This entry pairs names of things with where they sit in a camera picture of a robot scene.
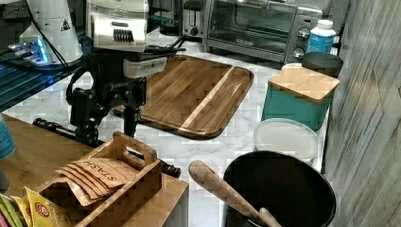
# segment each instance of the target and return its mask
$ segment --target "yellow tea packet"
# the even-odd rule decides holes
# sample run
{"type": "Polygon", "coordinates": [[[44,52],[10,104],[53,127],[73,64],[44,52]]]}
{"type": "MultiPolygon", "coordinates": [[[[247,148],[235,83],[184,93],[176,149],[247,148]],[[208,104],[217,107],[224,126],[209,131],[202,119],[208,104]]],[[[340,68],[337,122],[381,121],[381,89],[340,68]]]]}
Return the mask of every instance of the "yellow tea packet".
{"type": "Polygon", "coordinates": [[[23,215],[24,220],[26,221],[27,227],[32,227],[32,217],[30,216],[29,201],[19,197],[11,196],[11,198],[15,201],[15,203],[17,203],[18,208],[20,209],[20,212],[23,215]]]}
{"type": "Polygon", "coordinates": [[[73,227],[67,213],[56,203],[26,187],[33,227],[73,227]]]}

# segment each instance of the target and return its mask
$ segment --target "wooden spoon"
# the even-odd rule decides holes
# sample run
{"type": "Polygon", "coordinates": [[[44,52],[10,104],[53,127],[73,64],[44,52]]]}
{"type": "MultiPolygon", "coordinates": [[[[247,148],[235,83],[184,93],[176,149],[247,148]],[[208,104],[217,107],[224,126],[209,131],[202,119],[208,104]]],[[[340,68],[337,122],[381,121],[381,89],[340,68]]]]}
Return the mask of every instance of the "wooden spoon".
{"type": "Polygon", "coordinates": [[[189,165],[189,175],[192,179],[210,193],[226,202],[243,216],[260,226],[281,227],[271,213],[263,208],[258,213],[238,192],[219,177],[204,162],[196,160],[189,165]]]}

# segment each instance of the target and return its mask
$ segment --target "teal canister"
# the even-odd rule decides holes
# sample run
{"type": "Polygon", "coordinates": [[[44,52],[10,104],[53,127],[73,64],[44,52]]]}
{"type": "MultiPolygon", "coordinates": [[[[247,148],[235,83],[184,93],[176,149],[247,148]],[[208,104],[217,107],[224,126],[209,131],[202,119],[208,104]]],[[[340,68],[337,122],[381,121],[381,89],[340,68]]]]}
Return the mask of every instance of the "teal canister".
{"type": "Polygon", "coordinates": [[[285,118],[318,131],[339,83],[300,66],[286,68],[269,81],[261,120],[285,118]]]}
{"type": "Polygon", "coordinates": [[[9,134],[6,122],[0,113],[0,160],[9,157],[14,151],[14,142],[9,134]]]}

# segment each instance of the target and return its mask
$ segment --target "tea bag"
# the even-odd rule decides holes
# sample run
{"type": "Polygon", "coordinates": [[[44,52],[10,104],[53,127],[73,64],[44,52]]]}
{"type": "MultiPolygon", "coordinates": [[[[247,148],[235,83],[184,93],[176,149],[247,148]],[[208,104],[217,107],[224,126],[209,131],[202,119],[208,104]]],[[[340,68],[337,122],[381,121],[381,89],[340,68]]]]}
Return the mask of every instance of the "tea bag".
{"type": "Polygon", "coordinates": [[[53,183],[67,183],[81,206],[87,206],[96,201],[103,200],[103,198],[91,199],[89,195],[86,193],[86,191],[79,186],[79,184],[75,183],[74,181],[71,181],[67,177],[56,178],[53,181],[53,183]]]}
{"type": "Polygon", "coordinates": [[[81,178],[78,178],[76,176],[74,176],[73,174],[71,174],[68,171],[65,171],[63,169],[59,169],[56,170],[56,172],[66,176],[67,178],[69,178],[71,181],[79,184],[85,191],[86,193],[88,193],[89,197],[91,199],[97,199],[100,196],[91,188],[91,186],[89,186],[87,183],[85,183],[81,178]]]}
{"type": "Polygon", "coordinates": [[[78,160],[73,164],[105,183],[109,188],[121,186],[135,178],[137,171],[124,162],[108,158],[78,160]]]}
{"type": "Polygon", "coordinates": [[[95,179],[91,175],[88,175],[84,170],[82,170],[78,166],[68,164],[67,168],[77,172],[79,176],[81,176],[82,178],[85,178],[85,180],[87,179],[88,181],[93,183],[95,185],[95,187],[100,190],[100,193],[102,195],[110,195],[114,192],[114,190],[110,189],[105,183],[99,181],[98,179],[95,179]]]}

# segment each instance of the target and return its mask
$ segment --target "countertop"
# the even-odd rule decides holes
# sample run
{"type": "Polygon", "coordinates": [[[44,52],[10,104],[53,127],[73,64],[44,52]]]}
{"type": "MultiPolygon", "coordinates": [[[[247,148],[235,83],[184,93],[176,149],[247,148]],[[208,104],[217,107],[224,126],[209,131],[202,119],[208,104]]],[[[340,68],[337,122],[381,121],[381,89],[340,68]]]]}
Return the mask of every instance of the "countertop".
{"type": "MultiPolygon", "coordinates": [[[[168,45],[177,37],[162,35],[158,29],[147,36],[148,44],[168,45]]],[[[239,105],[234,116],[227,124],[221,135],[210,140],[192,140],[169,132],[160,131],[138,124],[135,138],[153,147],[158,157],[182,169],[181,180],[189,183],[189,226],[191,227],[218,227],[221,224],[223,203],[198,186],[188,174],[188,165],[194,160],[202,160],[220,176],[226,167],[238,156],[254,150],[253,130],[261,119],[268,81],[282,67],[271,61],[256,61],[249,57],[230,54],[220,55],[203,52],[201,43],[185,42],[187,50],[179,52],[187,56],[203,58],[211,61],[229,63],[234,66],[247,68],[254,73],[253,85],[239,105]]],[[[16,117],[27,123],[32,123],[40,117],[47,121],[57,122],[68,129],[71,107],[65,99],[65,91],[71,76],[46,88],[29,99],[18,103],[4,111],[4,114],[16,117]]],[[[88,80],[82,79],[82,84],[88,85],[88,80]]],[[[112,114],[106,116],[99,125],[99,139],[107,141],[112,138],[113,132],[123,131],[123,119],[112,114]]],[[[322,140],[325,126],[318,131],[322,140]]],[[[314,167],[321,169],[322,153],[314,163],[314,167]]]]}

